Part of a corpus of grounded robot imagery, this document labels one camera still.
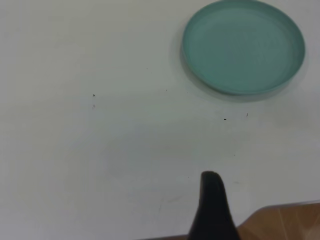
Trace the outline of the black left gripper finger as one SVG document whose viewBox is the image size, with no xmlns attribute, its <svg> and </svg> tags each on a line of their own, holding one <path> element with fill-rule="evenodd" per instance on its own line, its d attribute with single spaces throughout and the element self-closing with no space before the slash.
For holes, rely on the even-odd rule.
<svg viewBox="0 0 320 240">
<path fill-rule="evenodd" d="M 223 180 L 216 172 L 204 171 L 201 174 L 198 208 L 187 239 L 240 239 L 232 219 Z"/>
</svg>

